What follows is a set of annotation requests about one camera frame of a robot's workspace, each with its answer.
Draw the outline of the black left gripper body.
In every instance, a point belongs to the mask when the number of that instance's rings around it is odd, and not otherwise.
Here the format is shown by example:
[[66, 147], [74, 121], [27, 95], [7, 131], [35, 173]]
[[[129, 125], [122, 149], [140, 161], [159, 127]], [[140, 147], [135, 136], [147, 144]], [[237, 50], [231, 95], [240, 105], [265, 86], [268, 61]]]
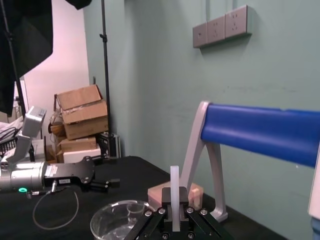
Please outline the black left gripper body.
[[43, 183], [49, 188], [56, 186], [76, 185], [82, 190], [90, 189], [95, 178], [95, 163], [92, 157], [86, 156], [79, 162], [49, 164], [45, 170]]

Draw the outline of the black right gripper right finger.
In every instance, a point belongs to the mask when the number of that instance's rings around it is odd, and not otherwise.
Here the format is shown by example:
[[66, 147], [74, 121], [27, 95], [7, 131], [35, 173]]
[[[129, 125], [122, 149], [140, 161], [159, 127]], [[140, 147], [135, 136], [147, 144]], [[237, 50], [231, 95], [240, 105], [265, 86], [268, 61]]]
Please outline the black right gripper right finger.
[[209, 214], [206, 208], [189, 206], [188, 192], [179, 187], [180, 240], [227, 240], [228, 232]]

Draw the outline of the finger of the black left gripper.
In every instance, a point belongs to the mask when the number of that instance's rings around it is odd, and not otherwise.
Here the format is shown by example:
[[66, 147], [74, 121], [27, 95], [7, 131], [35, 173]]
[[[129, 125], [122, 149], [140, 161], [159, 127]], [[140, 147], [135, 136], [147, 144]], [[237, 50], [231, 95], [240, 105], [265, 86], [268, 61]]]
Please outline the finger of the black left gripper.
[[85, 188], [88, 191], [93, 192], [102, 192], [106, 193], [109, 189], [119, 188], [120, 187], [120, 179], [109, 179], [109, 180], [92, 180], [89, 183], [85, 184]]

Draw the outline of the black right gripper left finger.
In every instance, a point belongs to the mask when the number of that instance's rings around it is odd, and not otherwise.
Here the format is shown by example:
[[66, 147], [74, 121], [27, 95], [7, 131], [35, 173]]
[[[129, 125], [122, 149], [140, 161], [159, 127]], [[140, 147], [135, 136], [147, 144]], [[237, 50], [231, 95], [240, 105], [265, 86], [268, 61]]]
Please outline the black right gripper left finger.
[[172, 227], [171, 188], [162, 189], [161, 206], [146, 210], [126, 235], [127, 240], [169, 240]]

